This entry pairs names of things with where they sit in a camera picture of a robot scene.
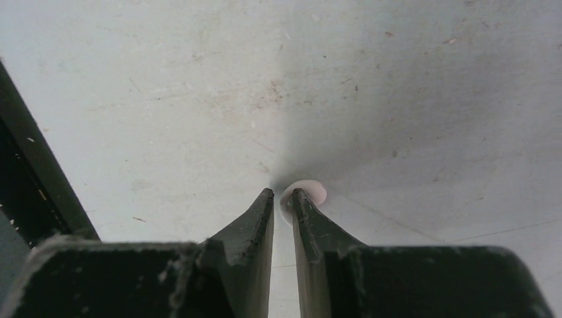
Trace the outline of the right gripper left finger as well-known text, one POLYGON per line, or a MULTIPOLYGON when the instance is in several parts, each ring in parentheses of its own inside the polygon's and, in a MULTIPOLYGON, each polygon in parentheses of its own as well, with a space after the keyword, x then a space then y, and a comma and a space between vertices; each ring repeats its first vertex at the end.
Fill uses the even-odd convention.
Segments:
POLYGON ((266 317, 274 193, 204 242, 54 237, 33 251, 2 317, 266 317))

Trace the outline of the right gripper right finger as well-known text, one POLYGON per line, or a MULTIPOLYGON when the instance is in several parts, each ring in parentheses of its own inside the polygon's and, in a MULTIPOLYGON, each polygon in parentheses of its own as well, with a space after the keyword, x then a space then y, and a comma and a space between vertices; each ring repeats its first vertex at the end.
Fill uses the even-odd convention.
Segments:
POLYGON ((499 246, 369 246, 291 196, 302 317, 552 317, 534 277, 499 246))

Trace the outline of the white earbud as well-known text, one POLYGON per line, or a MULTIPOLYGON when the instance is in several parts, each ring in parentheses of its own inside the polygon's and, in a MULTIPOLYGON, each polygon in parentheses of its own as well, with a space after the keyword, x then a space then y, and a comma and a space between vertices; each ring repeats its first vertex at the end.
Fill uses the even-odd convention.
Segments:
POLYGON ((292 226, 292 217, 294 215, 291 208, 291 196, 295 189, 302 190, 316 206, 322 205, 327 199, 327 189, 317 180, 298 180, 290 184, 283 191, 280 199, 281 216, 289 226, 292 226))

